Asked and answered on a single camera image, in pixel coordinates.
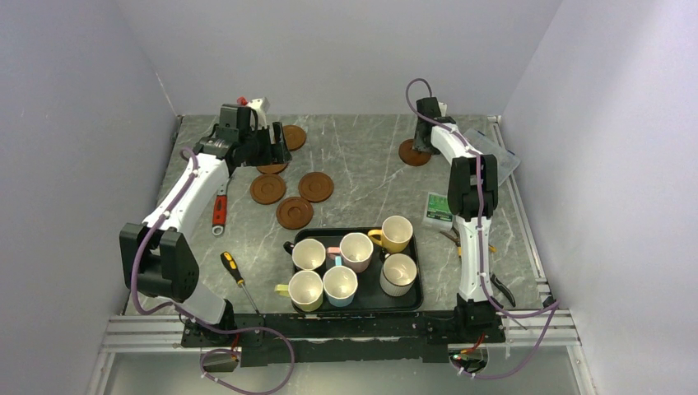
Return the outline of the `brown wooden coaster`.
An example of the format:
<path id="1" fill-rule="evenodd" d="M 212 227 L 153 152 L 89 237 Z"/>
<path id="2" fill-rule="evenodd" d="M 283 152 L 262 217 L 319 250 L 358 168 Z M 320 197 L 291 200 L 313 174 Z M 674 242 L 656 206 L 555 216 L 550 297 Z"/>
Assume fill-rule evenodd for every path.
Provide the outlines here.
<path id="1" fill-rule="evenodd" d="M 275 165 L 262 165 L 257 167 L 257 171 L 261 174 L 280 174 L 288 167 L 288 163 Z"/>
<path id="2" fill-rule="evenodd" d="M 432 154 L 422 151 L 417 151 L 413 148 L 413 139 L 403 141 L 398 148 L 398 156 L 401 161 L 409 166 L 419 167 L 427 164 Z"/>
<path id="3" fill-rule="evenodd" d="M 286 194 L 286 182 L 277 174 L 261 174 L 249 188 L 251 198 L 259 204 L 270 205 Z"/>
<path id="4" fill-rule="evenodd" d="M 276 209 L 278 223 L 288 230 L 304 228 L 311 222 L 313 215 L 312 204 L 302 197 L 286 198 Z"/>
<path id="5" fill-rule="evenodd" d="M 323 172 L 311 172 L 300 179 L 298 190 L 301 197 L 309 202 L 324 202 L 332 196 L 334 183 Z"/>
<path id="6" fill-rule="evenodd" d="M 299 126 L 284 125 L 283 133 L 287 148 L 290 151 L 297 151 L 306 143 L 306 131 Z"/>

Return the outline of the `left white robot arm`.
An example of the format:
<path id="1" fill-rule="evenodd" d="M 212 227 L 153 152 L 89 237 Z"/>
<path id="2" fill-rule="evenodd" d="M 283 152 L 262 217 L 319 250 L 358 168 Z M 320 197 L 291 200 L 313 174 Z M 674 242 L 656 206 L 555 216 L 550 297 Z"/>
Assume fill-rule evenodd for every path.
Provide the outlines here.
<path id="1" fill-rule="evenodd" d="M 230 343 L 237 324 L 232 304 L 206 286 L 188 244 L 213 196 L 241 167 L 277 165 L 291 160 L 282 123 L 267 121 L 268 99 L 223 104 L 211 132 L 180 155 L 184 172 L 164 200 L 138 223 L 119 233 L 123 275 L 135 310 L 153 314 L 165 307 L 204 324 L 215 345 Z"/>

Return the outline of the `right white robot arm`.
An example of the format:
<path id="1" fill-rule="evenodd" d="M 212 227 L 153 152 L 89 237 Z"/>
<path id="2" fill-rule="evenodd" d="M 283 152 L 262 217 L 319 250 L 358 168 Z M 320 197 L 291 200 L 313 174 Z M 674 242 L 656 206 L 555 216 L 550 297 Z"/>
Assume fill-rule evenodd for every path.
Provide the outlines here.
<path id="1" fill-rule="evenodd" d="M 488 239 L 498 205 L 497 161 L 468 142 L 456 123 L 442 114 L 435 97 L 419 99 L 415 112 L 413 148 L 440 154 L 449 164 L 447 203 L 462 249 L 454 332 L 461 340 L 472 342 L 497 320 L 496 309 L 488 300 Z"/>

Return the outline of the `green screw bit box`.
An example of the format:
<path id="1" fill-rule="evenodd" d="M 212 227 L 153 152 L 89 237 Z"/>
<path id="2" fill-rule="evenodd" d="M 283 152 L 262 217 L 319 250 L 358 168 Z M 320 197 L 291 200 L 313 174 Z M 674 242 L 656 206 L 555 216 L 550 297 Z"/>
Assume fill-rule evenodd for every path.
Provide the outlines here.
<path id="1" fill-rule="evenodd" d="M 422 224 L 438 230 L 450 230 L 454 216 L 451 213 L 445 195 L 428 192 Z"/>

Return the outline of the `clear plastic organizer box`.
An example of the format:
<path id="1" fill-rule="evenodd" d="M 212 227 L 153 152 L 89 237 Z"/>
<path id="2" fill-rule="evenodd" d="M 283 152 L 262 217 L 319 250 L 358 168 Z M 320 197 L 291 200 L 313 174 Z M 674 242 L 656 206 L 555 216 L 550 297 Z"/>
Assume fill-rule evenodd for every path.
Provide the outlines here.
<path id="1" fill-rule="evenodd" d="M 474 128 L 469 128 L 464 133 L 464 136 L 470 145 L 481 154 L 493 155 L 496 158 L 497 180 L 499 185 L 502 185 L 521 163 L 521 160 L 513 152 L 498 145 L 483 132 L 477 131 Z"/>

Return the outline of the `yellow black screwdriver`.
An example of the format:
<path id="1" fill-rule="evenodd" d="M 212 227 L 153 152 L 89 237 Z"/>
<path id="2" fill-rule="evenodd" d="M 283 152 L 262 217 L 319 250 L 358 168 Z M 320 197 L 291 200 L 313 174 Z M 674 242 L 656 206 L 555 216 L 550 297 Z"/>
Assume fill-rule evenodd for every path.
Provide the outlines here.
<path id="1" fill-rule="evenodd" d="M 240 267 L 237 264 L 237 262 L 234 260 L 232 257 L 231 253 L 224 251 L 223 253 L 220 254 L 220 260 L 224 268 L 230 273 L 230 275 L 234 278 L 235 284 L 244 292 L 246 295 L 247 299 L 249 300 L 251 306 L 254 309 L 254 312 L 257 315 L 260 315 L 261 312 L 258 309 L 258 306 L 255 304 L 254 299 L 252 295 L 249 293 L 245 279 L 243 278 Z"/>

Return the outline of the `pink mug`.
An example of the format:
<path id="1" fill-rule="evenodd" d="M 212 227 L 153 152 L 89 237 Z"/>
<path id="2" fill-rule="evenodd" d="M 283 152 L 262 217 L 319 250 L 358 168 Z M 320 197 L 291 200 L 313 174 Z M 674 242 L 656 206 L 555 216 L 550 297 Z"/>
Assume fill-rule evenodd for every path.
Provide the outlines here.
<path id="1" fill-rule="evenodd" d="M 342 265 L 355 273 L 364 272 L 370 265 L 374 244 L 368 235 L 353 232 L 344 235 L 338 247 L 327 247 L 326 253 L 331 259 L 340 257 Z"/>

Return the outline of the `white ribbed mug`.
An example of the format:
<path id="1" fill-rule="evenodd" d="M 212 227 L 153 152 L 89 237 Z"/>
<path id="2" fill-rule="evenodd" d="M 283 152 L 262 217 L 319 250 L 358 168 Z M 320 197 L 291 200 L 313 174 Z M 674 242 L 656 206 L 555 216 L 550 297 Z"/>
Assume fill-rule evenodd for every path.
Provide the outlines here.
<path id="1" fill-rule="evenodd" d="M 412 288 L 417 274 L 416 262 L 408 255 L 389 254 L 384 260 L 379 284 L 386 295 L 403 296 Z"/>

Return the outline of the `pale yellow mug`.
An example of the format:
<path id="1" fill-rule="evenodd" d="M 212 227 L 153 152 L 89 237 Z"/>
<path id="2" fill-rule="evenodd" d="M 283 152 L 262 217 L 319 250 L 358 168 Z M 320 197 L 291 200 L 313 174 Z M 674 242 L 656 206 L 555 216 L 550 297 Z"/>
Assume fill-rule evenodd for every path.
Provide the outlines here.
<path id="1" fill-rule="evenodd" d="M 298 271 L 287 284 L 278 284 L 274 291 L 291 299 L 292 304 L 302 312 L 310 313 L 323 303 L 323 280 L 317 272 Z"/>

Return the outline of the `light blue mug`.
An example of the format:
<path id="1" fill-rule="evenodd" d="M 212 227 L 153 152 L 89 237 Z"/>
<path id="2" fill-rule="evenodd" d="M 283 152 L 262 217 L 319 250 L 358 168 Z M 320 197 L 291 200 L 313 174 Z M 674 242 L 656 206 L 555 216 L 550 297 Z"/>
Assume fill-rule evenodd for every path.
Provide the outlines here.
<path id="1" fill-rule="evenodd" d="M 334 258 L 334 266 L 323 275 L 323 290 L 330 305 L 336 308 L 347 307 L 354 299 L 358 288 L 356 273 L 342 263 L 342 258 Z"/>

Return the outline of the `red handled adjustable wrench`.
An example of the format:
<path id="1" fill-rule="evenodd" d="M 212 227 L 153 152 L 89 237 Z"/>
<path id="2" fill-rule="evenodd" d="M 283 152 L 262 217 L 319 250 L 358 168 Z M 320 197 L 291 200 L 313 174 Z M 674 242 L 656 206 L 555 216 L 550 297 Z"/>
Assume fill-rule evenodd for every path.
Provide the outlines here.
<path id="1" fill-rule="evenodd" d="M 224 234 L 227 218 L 227 196 L 230 181 L 226 180 L 217 190 L 212 212 L 212 234 L 219 237 Z"/>

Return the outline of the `yellow handled pliers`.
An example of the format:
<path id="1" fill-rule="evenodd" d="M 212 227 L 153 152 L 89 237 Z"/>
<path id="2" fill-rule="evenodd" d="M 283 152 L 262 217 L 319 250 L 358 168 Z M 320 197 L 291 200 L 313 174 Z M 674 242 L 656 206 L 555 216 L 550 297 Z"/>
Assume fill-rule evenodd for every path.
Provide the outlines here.
<path id="1" fill-rule="evenodd" d="M 447 238 L 448 240 L 450 240 L 452 243 L 454 243 L 454 245 L 457 248 L 458 256 L 461 256 L 462 255 L 462 247 L 460 244 L 459 233 L 457 232 L 457 230 L 455 228 L 452 228 L 449 231 L 440 230 L 439 233 L 441 235 L 443 235 L 445 238 Z"/>

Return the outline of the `black handled cream mug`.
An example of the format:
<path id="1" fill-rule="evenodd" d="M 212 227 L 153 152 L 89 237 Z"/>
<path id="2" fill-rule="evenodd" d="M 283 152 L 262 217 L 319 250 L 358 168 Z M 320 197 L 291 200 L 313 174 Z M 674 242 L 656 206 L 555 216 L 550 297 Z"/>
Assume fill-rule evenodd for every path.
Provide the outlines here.
<path id="1" fill-rule="evenodd" d="M 316 239 L 303 239 L 295 243 L 286 241 L 283 248 L 291 255 L 296 272 L 318 271 L 326 264 L 326 248 Z"/>

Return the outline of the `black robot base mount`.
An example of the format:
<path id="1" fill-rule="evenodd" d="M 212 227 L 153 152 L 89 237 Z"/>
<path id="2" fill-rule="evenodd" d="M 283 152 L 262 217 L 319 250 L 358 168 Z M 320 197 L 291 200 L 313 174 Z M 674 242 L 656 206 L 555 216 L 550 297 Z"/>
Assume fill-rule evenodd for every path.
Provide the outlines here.
<path id="1" fill-rule="evenodd" d="M 236 349 L 244 367 L 366 360 L 440 363 L 469 345 L 501 344 L 501 316 L 470 304 L 452 310 L 358 314 L 225 314 L 215 330 L 184 319 L 181 345 Z"/>

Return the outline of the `aluminium frame rail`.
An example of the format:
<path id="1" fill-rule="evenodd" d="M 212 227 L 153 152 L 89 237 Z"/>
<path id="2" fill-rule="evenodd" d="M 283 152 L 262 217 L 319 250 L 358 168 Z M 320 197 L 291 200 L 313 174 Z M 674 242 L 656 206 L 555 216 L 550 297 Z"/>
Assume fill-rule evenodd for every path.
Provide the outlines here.
<path id="1" fill-rule="evenodd" d="M 323 171 L 334 180 L 334 194 L 314 209 L 312 227 L 375 225 L 407 209 L 415 226 L 425 310 L 452 310 L 459 265 L 454 245 L 421 223 L 428 192 L 446 187 L 444 162 L 410 167 L 398 158 L 398 145 L 412 136 L 412 115 L 287 115 L 283 123 L 308 133 L 282 177 L 295 195 L 301 176 Z M 252 306 L 224 268 L 220 254 L 231 253 L 254 302 L 266 314 L 291 313 L 290 302 L 273 292 L 291 269 L 282 250 L 294 232 L 282 228 L 275 207 L 257 204 L 249 185 L 257 176 L 237 170 L 230 184 L 226 232 L 216 237 L 211 220 L 202 218 L 191 242 L 202 278 L 214 291 L 230 297 L 235 312 Z M 483 380 L 458 374 L 447 361 L 366 360 L 269 364 L 241 367 L 224 380 L 249 391 L 278 387 L 282 394 L 592 394 L 595 389 L 571 314 L 556 312 L 548 329 L 544 317 L 511 323 L 501 344 L 488 346 L 490 360 Z M 151 316 L 127 307 L 107 326 L 102 349 L 114 355 L 104 386 L 111 394 L 223 394 L 226 389 L 203 379 L 199 349 L 181 345 L 184 326 L 172 309 Z"/>

